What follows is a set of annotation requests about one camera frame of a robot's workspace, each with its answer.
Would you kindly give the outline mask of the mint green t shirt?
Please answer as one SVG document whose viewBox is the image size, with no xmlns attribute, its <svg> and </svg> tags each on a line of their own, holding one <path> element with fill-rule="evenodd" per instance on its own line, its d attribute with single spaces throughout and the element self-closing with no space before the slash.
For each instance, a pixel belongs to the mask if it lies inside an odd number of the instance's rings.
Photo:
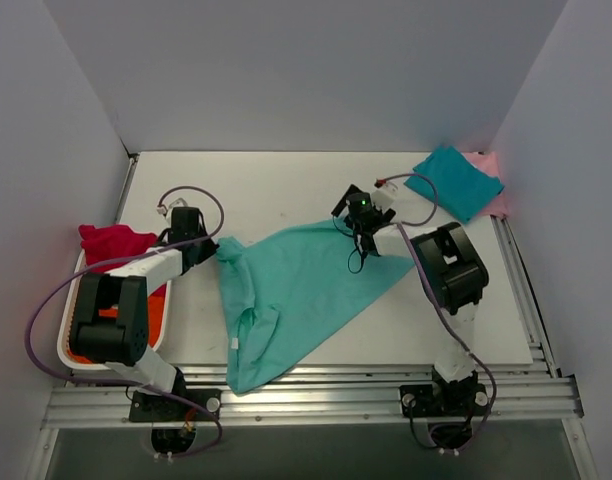
<svg viewBox="0 0 612 480">
<path fill-rule="evenodd" d="M 292 369 L 399 282 L 411 258 L 349 269 L 352 240 L 332 221 L 280 230 L 249 246 L 218 242 L 230 389 L 248 393 Z"/>
</svg>

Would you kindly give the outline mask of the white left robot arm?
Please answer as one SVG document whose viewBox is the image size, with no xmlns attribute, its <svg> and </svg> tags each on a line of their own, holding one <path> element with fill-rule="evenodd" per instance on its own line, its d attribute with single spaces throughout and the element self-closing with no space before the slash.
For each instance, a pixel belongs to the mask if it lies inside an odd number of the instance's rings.
<svg viewBox="0 0 612 480">
<path fill-rule="evenodd" d="M 201 211 L 189 206 L 172 209 L 164 239 L 145 258 L 81 277 L 68 342 L 72 353 L 146 390 L 155 388 L 152 408 L 176 419 L 187 409 L 186 383 L 181 371 L 149 345 L 149 298 L 213 256 L 218 245 L 208 236 Z"/>
</svg>

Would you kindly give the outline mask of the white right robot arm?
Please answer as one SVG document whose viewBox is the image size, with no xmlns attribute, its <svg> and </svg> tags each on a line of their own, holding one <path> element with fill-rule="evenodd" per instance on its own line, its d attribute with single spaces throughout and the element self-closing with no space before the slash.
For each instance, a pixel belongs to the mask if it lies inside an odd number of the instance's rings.
<svg viewBox="0 0 612 480">
<path fill-rule="evenodd" d="M 461 381 L 475 370 L 470 344 L 489 274 L 459 223 L 436 228 L 396 223 L 392 209 L 395 198 L 396 187 L 389 183 L 372 193 L 350 185 L 331 215 L 344 218 L 361 259 L 388 256 L 414 261 L 424 293 L 446 330 L 444 346 L 433 365 L 441 380 L 431 386 L 430 400 L 439 411 L 450 413 L 465 402 L 466 390 Z"/>
</svg>

